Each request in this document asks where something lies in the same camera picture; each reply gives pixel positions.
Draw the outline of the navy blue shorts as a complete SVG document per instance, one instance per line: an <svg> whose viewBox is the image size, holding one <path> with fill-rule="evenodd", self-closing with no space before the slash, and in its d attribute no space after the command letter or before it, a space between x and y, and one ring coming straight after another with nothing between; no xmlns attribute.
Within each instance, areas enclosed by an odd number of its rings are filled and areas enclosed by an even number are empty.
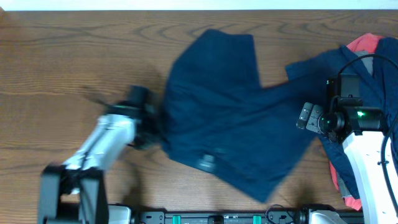
<svg viewBox="0 0 398 224"><path fill-rule="evenodd" d="M253 36L207 30L171 68L163 150L264 202L315 137L296 126L314 97L302 79L263 88Z"/></svg>

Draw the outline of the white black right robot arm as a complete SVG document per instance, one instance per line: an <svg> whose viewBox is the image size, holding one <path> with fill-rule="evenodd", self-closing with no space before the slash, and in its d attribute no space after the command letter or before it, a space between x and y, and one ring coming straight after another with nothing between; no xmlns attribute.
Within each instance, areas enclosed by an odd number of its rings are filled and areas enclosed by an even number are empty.
<svg viewBox="0 0 398 224"><path fill-rule="evenodd" d="M383 113L358 98L338 98L330 112L306 102L297 127L343 147L354 172L365 223L397 223L397 174Z"/></svg>

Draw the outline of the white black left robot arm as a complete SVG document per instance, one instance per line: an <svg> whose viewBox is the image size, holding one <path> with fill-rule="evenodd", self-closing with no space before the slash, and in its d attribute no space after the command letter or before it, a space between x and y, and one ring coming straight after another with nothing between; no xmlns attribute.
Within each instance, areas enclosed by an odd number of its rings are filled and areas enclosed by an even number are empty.
<svg viewBox="0 0 398 224"><path fill-rule="evenodd" d="M157 137L157 108L144 100L109 105L88 139L40 176L38 223L139 223L131 207L110 204L104 176L126 147L144 149Z"/></svg>

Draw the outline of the navy blue clothes pile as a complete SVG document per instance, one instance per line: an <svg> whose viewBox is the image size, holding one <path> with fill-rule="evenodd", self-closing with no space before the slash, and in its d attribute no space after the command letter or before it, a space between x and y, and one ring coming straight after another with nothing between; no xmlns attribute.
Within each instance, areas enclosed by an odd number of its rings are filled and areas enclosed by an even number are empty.
<svg viewBox="0 0 398 224"><path fill-rule="evenodd" d="M339 70L355 59L357 55L348 46L341 46L335 50L329 50L314 58L295 62L286 66L290 81L297 78L313 78L314 81L306 80L305 84L310 85L320 82L320 90L312 90L310 93L320 97L319 104L327 107L326 80L335 77ZM372 59L373 71L368 72L362 61L357 61L345 69L346 73L357 74L361 77L359 90L364 106L378 107L383 110L387 123L392 124L397 116L397 69L391 63L381 58ZM354 179L354 173L349 165L349 160L343 152L343 147L332 143L324 137L320 138L330 162L345 182L351 195L358 199L359 192Z"/></svg>

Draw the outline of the grey garment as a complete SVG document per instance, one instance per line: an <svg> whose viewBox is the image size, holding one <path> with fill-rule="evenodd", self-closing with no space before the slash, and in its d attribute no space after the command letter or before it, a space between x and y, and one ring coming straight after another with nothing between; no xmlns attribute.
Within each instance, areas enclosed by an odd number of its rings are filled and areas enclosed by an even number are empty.
<svg viewBox="0 0 398 224"><path fill-rule="evenodd" d="M372 100L374 95L372 92L369 92L371 89L365 82L365 80L373 78L373 58L362 58L343 67L343 71L341 69L338 70L338 74L343 73L359 76L359 97L363 100L363 106L373 106ZM359 191L349 159L344 153L342 146L339 146L338 150L341 156L335 161L335 169L345 183L349 195L355 199L359 199Z"/></svg>

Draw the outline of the red garment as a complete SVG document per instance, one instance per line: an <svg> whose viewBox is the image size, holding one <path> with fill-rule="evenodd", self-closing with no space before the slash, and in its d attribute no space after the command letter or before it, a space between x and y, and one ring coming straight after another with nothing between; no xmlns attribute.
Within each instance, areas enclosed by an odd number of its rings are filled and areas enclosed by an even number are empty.
<svg viewBox="0 0 398 224"><path fill-rule="evenodd" d="M367 33L358 37L350 44L347 45L347 48L350 51L354 52L356 55L365 55L365 54L373 54L376 52L377 45L379 41L383 39L383 36L374 35L371 33ZM347 207L353 208L354 210L359 211L362 208L362 203L360 199L355 199L348 191L345 186L344 181L337 173L336 169L330 162L330 173L331 179L337 191L341 194L342 199Z"/></svg>

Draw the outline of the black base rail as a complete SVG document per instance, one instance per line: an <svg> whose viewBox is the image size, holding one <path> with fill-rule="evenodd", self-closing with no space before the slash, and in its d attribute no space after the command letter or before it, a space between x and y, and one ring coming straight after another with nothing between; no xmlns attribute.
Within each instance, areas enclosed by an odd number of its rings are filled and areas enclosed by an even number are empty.
<svg viewBox="0 0 398 224"><path fill-rule="evenodd" d="M126 205L109 206L109 222L125 224L364 224L361 212L336 210L329 205L285 208L274 204L261 212L136 211Z"/></svg>

